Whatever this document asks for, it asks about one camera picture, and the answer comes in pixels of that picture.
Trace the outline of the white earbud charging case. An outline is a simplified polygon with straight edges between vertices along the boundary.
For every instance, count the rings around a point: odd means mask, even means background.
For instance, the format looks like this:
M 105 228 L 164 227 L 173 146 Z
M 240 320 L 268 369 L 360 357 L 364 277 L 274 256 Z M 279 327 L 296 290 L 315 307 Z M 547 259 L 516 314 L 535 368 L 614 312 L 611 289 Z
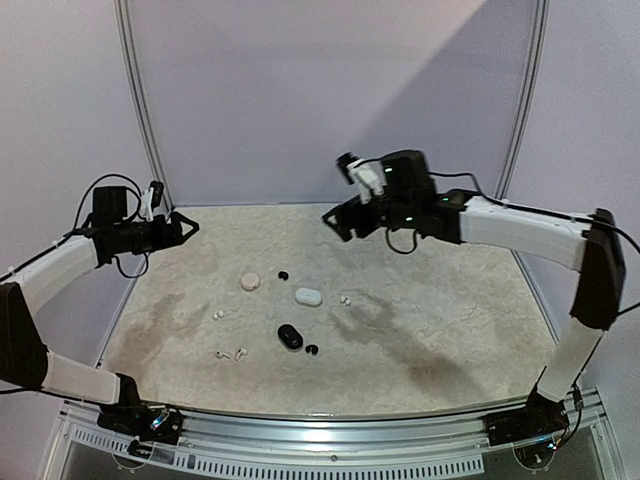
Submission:
M 303 306 L 317 307 L 323 302 L 323 295 L 319 290 L 301 287 L 294 293 L 295 301 Z

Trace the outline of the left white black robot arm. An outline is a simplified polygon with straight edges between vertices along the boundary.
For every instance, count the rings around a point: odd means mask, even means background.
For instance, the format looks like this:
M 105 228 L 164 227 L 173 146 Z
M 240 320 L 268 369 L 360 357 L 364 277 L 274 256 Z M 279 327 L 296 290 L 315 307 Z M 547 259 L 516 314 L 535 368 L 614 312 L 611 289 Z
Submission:
M 80 277 L 123 254 L 149 257 L 186 243 L 200 229 L 185 215 L 158 214 L 163 183 L 146 190 L 126 185 L 91 187 L 86 220 L 51 247 L 9 270 L 1 278 L 1 379 L 15 391 L 36 391 L 110 406 L 111 419 L 128 434 L 148 426 L 134 380 L 92 368 L 47 347 L 35 314 Z

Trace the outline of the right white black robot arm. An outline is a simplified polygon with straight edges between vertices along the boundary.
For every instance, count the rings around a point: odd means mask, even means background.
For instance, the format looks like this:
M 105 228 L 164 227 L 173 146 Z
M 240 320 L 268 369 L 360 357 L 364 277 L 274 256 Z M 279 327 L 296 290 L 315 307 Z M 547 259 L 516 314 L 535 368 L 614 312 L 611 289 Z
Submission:
M 410 230 L 416 239 L 505 248 L 578 273 L 569 333 L 536 382 L 535 400 L 517 415 L 524 435 L 539 435 L 555 420 L 553 403 L 564 399 L 620 315 L 626 265 L 613 216 L 604 209 L 580 216 L 513 204 L 491 198 L 479 187 L 440 193 L 438 173 L 418 150 L 393 152 L 377 162 L 379 171 L 373 160 L 351 153 L 336 161 L 346 182 L 358 189 L 355 197 L 322 217 L 343 241 L 378 229 Z

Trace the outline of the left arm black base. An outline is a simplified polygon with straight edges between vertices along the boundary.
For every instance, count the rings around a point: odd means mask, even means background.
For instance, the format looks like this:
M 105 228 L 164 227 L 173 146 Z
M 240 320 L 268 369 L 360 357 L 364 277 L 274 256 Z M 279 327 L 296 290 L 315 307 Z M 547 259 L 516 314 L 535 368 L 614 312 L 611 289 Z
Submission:
M 136 437 L 139 442 L 177 445 L 184 423 L 182 412 L 171 405 L 152 407 L 101 406 L 97 425 L 103 429 Z

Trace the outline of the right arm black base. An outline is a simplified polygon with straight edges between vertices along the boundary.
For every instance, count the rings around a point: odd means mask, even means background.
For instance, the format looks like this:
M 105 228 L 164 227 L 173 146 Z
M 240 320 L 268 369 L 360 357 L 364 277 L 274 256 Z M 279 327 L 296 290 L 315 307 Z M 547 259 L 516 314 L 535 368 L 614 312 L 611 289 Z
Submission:
M 482 422 L 491 446 L 550 435 L 569 425 L 563 401 L 539 396 L 531 396 L 522 407 L 487 414 Z

